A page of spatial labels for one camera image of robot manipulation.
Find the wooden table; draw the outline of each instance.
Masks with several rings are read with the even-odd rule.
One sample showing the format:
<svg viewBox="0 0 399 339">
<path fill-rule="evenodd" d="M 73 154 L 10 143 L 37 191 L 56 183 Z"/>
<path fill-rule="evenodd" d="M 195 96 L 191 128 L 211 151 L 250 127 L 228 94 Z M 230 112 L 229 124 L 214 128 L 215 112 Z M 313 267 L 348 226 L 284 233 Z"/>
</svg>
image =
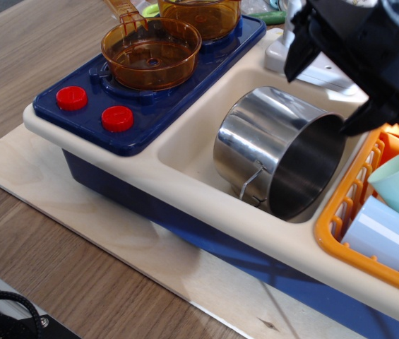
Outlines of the wooden table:
<svg viewBox="0 0 399 339">
<path fill-rule="evenodd" d="M 25 0 L 0 13 L 0 138 L 116 24 L 100 0 Z M 1 189 L 0 278 L 82 338 L 242 338 Z"/>
</svg>

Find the stainless steel pot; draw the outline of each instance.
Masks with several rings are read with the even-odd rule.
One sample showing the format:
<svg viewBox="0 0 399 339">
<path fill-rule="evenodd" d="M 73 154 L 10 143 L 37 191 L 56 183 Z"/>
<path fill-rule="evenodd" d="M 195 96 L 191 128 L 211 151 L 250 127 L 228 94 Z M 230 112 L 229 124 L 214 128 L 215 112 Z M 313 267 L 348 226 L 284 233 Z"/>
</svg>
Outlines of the stainless steel pot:
<svg viewBox="0 0 399 339">
<path fill-rule="evenodd" d="M 291 220 L 333 176 L 345 148 L 342 125 L 337 114 L 272 87 L 257 88 L 223 120 L 215 167 L 241 200 Z"/>
</svg>

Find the green object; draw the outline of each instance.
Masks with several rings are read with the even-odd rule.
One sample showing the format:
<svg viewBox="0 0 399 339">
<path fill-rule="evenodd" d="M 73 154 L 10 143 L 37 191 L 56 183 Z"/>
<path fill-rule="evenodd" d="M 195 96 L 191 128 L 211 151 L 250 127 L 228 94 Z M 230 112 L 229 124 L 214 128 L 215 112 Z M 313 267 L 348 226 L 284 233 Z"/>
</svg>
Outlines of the green object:
<svg viewBox="0 0 399 339">
<path fill-rule="evenodd" d="M 284 11 L 273 11 L 264 13 L 252 13 L 249 14 L 249 16 L 261 19 L 267 25 L 279 25 L 280 23 L 285 22 L 285 14 L 286 12 Z"/>
<path fill-rule="evenodd" d="M 153 18 L 154 16 L 157 16 L 159 13 L 160 12 L 158 11 L 158 4 L 153 4 L 143 9 L 141 15 L 144 18 Z"/>
</svg>

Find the metal pot handle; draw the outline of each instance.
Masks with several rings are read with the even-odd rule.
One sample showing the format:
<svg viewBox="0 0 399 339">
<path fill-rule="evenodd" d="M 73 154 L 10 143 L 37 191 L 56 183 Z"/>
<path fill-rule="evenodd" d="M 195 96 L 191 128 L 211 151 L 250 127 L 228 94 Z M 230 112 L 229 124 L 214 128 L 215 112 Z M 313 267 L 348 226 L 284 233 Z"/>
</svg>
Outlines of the metal pot handle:
<svg viewBox="0 0 399 339">
<path fill-rule="evenodd" d="M 254 174 L 253 174 L 248 180 L 246 180 L 245 183 L 242 185 L 242 189 L 241 189 L 240 195 L 239 195 L 239 199 L 240 199 L 240 200 L 243 200 L 244 192 L 246 191 L 247 186 L 248 186 L 253 180 L 255 180 L 255 178 L 257 178 L 257 177 L 260 175 L 260 173 L 262 173 L 262 172 L 265 170 L 265 167 L 263 166 L 262 162 L 256 160 L 256 164 L 260 165 L 260 168 L 257 170 L 256 173 L 254 173 Z M 255 196 L 253 196 L 253 198 L 256 199 L 256 200 L 259 202 L 259 205 L 260 205 L 260 203 L 262 203 L 262 202 L 264 202 L 264 201 L 266 200 L 266 198 L 263 199 L 263 200 L 260 200 L 260 199 L 256 198 Z"/>
</svg>

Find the blue plastic base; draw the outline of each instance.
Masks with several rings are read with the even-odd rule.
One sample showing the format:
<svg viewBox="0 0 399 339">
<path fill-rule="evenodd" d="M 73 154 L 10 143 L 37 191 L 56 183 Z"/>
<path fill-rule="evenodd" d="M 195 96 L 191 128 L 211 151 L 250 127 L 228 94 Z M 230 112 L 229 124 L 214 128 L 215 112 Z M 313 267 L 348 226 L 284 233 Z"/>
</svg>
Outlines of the blue plastic base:
<svg viewBox="0 0 399 339">
<path fill-rule="evenodd" d="M 267 256 L 89 162 L 65 150 L 63 152 L 77 182 L 367 338 L 399 339 L 399 321 Z"/>
</svg>

